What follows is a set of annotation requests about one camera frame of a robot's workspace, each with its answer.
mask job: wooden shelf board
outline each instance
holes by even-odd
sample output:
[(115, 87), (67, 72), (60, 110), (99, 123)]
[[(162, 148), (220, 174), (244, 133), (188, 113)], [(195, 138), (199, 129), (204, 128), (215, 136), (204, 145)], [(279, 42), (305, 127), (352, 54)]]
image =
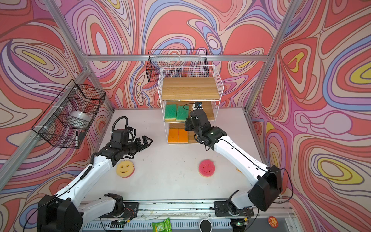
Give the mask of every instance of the wooden shelf board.
[[(184, 122), (170, 123), (170, 129), (172, 129), (172, 128), (184, 129)], [(188, 131), (188, 143), (198, 143), (198, 142), (196, 142), (196, 140), (194, 140), (194, 132), (193, 131)]]
[(219, 100), (213, 77), (164, 78), (161, 101)]
[[(183, 107), (185, 104), (188, 104), (188, 103), (194, 103), (194, 101), (168, 101), (168, 102), (166, 102), (166, 105), (176, 104), (177, 107), (179, 107), (179, 106)], [(192, 110), (192, 107), (193, 107), (192, 104), (190, 104), (188, 106), (189, 106), (189, 109)], [(214, 121), (215, 117), (214, 117), (213, 107), (211, 106), (211, 101), (203, 101), (202, 102), (202, 108), (206, 113), (207, 119), (209, 121)], [(185, 121), (166, 120), (166, 119), (164, 119), (164, 120), (165, 120), (165, 122), (185, 122)]]

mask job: yellow smiley sponge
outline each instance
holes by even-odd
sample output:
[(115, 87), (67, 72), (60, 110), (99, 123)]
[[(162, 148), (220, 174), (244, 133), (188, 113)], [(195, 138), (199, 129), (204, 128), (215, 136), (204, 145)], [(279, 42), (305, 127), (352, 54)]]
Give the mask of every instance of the yellow smiley sponge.
[(128, 178), (134, 173), (134, 164), (129, 160), (124, 160), (117, 164), (116, 173), (122, 178)]

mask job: green snack packet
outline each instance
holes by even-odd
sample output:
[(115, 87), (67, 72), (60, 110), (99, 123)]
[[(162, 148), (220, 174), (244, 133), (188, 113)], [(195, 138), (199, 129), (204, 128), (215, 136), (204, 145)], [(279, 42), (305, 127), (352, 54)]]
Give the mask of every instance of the green snack packet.
[(171, 232), (170, 219), (167, 218), (163, 222), (152, 223), (153, 232)]

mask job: robotic arm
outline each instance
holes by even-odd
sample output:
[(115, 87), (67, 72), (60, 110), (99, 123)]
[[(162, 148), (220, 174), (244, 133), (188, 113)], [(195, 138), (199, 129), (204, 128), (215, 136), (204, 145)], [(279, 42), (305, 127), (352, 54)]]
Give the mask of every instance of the robotic arm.
[[(228, 211), (238, 215), (242, 209), (252, 205), (266, 211), (281, 193), (280, 169), (268, 167), (247, 154), (222, 129), (211, 126), (201, 102), (195, 102), (195, 106), (197, 109), (190, 112), (190, 118), (185, 122), (185, 130), (194, 131), (197, 142), (230, 160), (253, 186), (245, 192), (234, 192), (227, 200)], [(123, 118), (126, 119), (125, 129), (115, 130), (116, 123)], [(92, 203), (83, 206), (80, 203), (94, 184), (120, 159), (133, 159), (137, 152), (153, 142), (144, 135), (142, 144), (141, 139), (135, 139), (135, 136), (136, 129), (128, 127), (127, 117), (118, 118), (112, 126), (110, 142), (92, 155), (91, 163), (84, 171), (54, 196), (46, 195), (40, 200), (37, 231), (78, 232), (85, 224), (104, 214), (120, 217), (125, 209), (122, 196), (108, 193)]]
[(227, 200), (229, 212), (234, 215), (248, 206), (266, 211), (282, 191), (281, 171), (276, 166), (268, 167), (247, 154), (219, 127), (212, 127), (203, 111), (202, 103), (195, 102), (195, 110), (186, 119), (185, 130), (194, 131), (195, 140), (230, 160), (249, 180), (252, 188), (236, 191)]
[[(125, 129), (115, 130), (116, 123), (121, 119), (126, 119)], [(88, 222), (106, 213), (120, 217), (124, 212), (122, 196), (108, 193), (84, 206), (80, 206), (80, 203), (94, 184), (120, 159), (133, 159), (137, 152), (146, 149), (153, 142), (144, 135), (142, 144), (140, 138), (135, 138), (136, 133), (136, 129), (128, 127), (127, 117), (119, 117), (112, 126), (110, 142), (92, 155), (91, 163), (54, 196), (45, 195), (40, 200), (37, 231), (77, 232)]]

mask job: wire basket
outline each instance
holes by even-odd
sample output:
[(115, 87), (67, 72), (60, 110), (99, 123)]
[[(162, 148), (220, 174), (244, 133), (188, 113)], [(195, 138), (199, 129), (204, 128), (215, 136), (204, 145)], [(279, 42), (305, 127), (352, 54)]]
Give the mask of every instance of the wire basket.
[(206, 49), (153, 49), (148, 50), (146, 73), (148, 82), (158, 82), (161, 66), (208, 65)]
[(80, 148), (105, 100), (106, 93), (103, 90), (91, 85), (73, 83), (73, 87), (68, 88), (69, 84), (67, 84), (63, 89), (70, 89), (64, 92), (68, 95), (60, 106), (53, 106), (57, 109), (47, 122), (44, 125), (35, 126), (45, 111), (32, 127), (33, 131), (53, 147)]

